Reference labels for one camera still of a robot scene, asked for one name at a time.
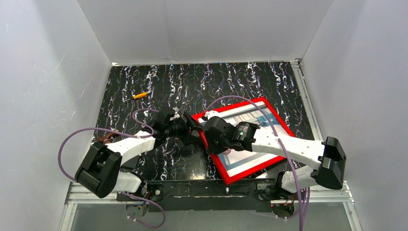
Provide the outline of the yellow handled screwdriver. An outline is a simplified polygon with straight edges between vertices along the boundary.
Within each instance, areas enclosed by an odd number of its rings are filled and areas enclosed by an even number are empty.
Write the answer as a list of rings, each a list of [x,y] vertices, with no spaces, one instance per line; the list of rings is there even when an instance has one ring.
[[[143,97],[145,97],[145,96],[147,96],[147,93],[146,93],[146,92],[142,92],[142,93],[133,95],[131,98],[125,99],[123,102],[131,101],[131,100],[137,100],[137,99],[143,98]]]

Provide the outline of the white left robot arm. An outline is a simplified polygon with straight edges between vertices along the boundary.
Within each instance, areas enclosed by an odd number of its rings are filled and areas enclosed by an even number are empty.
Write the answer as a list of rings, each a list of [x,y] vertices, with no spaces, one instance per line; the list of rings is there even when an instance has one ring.
[[[203,126],[187,112],[179,116],[173,109],[161,110],[135,135],[92,144],[75,173],[75,181],[99,198],[121,192],[145,196],[147,182],[125,164],[161,146],[168,138],[177,138],[184,145],[201,142],[198,132],[202,130]]]

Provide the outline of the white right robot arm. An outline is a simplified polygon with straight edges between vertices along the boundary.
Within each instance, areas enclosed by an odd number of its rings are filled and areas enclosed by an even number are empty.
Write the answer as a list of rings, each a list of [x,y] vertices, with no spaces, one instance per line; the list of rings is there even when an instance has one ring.
[[[232,125],[214,116],[203,128],[212,154],[227,149],[274,154],[304,164],[286,171],[276,180],[276,188],[287,193],[320,185],[340,190],[344,182],[346,155],[338,139],[328,136],[325,141],[304,140],[287,135],[276,136],[272,130],[249,122]]]

